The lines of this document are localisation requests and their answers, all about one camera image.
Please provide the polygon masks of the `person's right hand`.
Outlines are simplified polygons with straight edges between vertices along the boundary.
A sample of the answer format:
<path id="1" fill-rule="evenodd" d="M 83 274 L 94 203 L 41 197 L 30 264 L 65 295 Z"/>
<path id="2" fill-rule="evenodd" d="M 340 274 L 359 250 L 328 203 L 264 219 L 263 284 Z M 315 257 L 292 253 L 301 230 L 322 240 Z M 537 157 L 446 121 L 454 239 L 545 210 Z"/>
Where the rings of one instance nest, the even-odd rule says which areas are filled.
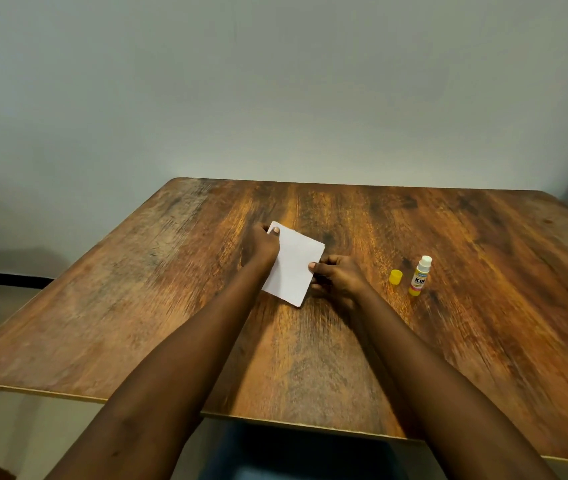
<path id="1" fill-rule="evenodd" d="M 370 284 L 356 261 L 346 255 L 325 255 L 320 261 L 335 265 L 334 273 L 312 273 L 310 295 L 352 312 Z"/>

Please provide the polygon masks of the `person's left hand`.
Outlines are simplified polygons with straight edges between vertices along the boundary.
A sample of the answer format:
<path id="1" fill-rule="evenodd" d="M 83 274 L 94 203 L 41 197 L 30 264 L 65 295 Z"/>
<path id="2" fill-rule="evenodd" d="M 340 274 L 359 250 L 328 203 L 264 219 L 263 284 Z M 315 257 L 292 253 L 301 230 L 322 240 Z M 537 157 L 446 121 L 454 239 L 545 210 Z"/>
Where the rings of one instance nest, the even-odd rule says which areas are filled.
<path id="1" fill-rule="evenodd" d="M 262 223 L 256 223 L 250 227 L 242 243 L 241 266 L 257 263 L 267 271 L 272 269 L 280 252 L 280 246 L 269 246 L 268 229 L 270 227 Z"/>

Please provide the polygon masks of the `white paper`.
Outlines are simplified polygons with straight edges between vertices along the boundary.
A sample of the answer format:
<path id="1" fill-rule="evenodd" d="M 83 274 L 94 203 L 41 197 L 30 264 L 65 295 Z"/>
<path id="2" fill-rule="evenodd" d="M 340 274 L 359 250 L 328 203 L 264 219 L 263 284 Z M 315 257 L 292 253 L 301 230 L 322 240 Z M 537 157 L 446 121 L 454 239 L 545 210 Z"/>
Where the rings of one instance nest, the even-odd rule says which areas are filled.
<path id="1" fill-rule="evenodd" d="M 326 245 L 277 221 L 270 224 L 268 233 L 275 228 L 280 230 L 280 250 L 262 290 L 300 308 L 313 277 L 308 265 L 320 261 Z"/>

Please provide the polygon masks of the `person's left forearm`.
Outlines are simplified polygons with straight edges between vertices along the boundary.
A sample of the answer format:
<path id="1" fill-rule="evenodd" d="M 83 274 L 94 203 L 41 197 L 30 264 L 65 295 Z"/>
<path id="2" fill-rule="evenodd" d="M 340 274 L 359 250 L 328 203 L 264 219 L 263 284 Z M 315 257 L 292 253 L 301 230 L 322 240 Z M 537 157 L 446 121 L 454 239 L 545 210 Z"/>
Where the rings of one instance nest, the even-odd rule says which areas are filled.
<path id="1" fill-rule="evenodd" d="M 45 480 L 169 480 L 274 261 L 251 258 L 154 348 Z"/>

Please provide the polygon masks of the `person's right forearm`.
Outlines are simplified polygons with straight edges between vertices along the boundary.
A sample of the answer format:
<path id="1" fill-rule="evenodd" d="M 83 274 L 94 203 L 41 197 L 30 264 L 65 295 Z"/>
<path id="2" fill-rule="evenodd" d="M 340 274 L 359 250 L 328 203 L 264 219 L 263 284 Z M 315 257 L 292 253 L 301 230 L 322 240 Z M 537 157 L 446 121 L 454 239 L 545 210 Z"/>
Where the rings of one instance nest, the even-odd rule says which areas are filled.
<path id="1" fill-rule="evenodd" d="M 503 412 L 419 338 L 369 284 L 341 290 L 452 480 L 559 480 Z"/>

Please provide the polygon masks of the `yellow glue stick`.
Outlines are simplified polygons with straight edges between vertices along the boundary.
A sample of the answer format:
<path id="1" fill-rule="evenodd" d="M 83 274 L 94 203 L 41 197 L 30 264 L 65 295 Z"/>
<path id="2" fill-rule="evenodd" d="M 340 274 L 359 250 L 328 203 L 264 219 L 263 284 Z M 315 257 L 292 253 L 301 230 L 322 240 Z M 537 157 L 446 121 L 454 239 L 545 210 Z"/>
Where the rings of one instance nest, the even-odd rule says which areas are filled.
<path id="1" fill-rule="evenodd" d="M 424 255 L 419 260 L 413 278 L 411 279 L 408 293 L 411 296 L 419 296 L 422 292 L 432 266 L 432 257 Z"/>

